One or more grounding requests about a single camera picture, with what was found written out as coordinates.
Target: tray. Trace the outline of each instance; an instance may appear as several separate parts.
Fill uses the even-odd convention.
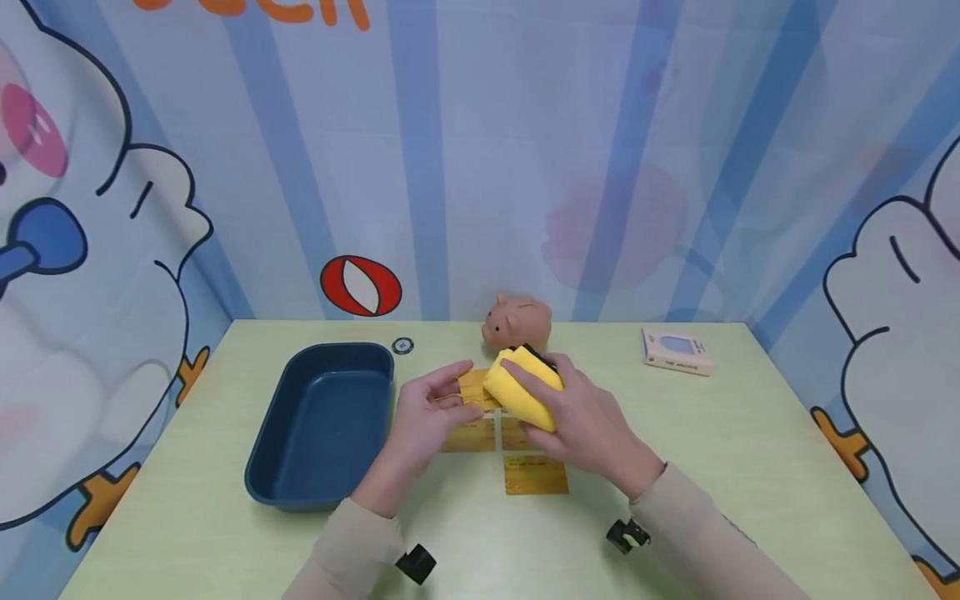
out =
[[[245,483],[288,512],[336,508],[383,447],[394,357],[379,344],[320,344],[283,370],[253,444]]]

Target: sleeve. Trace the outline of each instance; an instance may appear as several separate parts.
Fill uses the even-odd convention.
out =
[[[347,498],[282,600],[364,600],[404,552],[398,519],[377,516]]]
[[[630,511],[658,559],[698,598],[809,598],[677,467],[668,464]]]

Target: piggy bank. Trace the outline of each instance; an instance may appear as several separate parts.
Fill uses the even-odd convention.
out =
[[[544,351],[550,338],[552,317],[550,307],[539,300],[497,294],[496,304],[487,313],[480,332],[483,341],[494,350],[529,344],[537,351]]]

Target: gold card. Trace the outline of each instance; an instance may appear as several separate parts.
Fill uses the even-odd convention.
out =
[[[504,456],[503,476],[508,495],[570,492],[566,467],[546,456]]]
[[[460,425],[446,436],[441,452],[493,452],[496,431],[493,419],[480,419]]]
[[[487,376],[487,369],[475,369],[460,376],[460,396],[464,404],[479,404],[484,412],[489,413],[500,408],[500,403],[483,389],[483,378]]]
[[[500,440],[504,450],[529,450],[533,447],[520,429],[520,419],[516,417],[500,417]]]

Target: cartoon foot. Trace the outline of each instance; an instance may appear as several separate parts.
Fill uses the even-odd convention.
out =
[[[86,502],[74,515],[70,527],[66,530],[68,548],[79,552],[84,547],[87,536],[103,528],[138,472],[140,472],[140,464],[133,463],[119,478],[114,478],[103,471],[80,485],[80,491],[86,496]]]
[[[866,481],[867,466],[864,464],[863,459],[860,458],[860,454],[870,446],[867,438],[856,430],[841,434],[836,430],[827,412],[820,407],[814,407],[813,410],[810,411],[810,414],[813,415],[813,420],[817,421],[817,426],[820,427],[820,430],[827,436],[830,445],[832,445],[833,449],[840,455],[840,459],[853,476],[856,477],[856,480],[859,482]]]
[[[960,600],[960,573],[954,573],[943,580],[924,559],[915,556],[913,562],[917,564],[917,568],[920,569],[926,581],[940,596],[940,600]]]
[[[180,408],[183,401],[186,400],[186,395],[193,389],[193,384],[197,383],[197,377],[200,376],[200,372],[206,367],[206,360],[209,357],[210,346],[204,346],[197,352],[197,358],[194,359],[193,363],[187,360],[186,356],[180,360],[177,377],[183,382],[183,388],[180,390],[180,393],[177,394],[177,408]]]

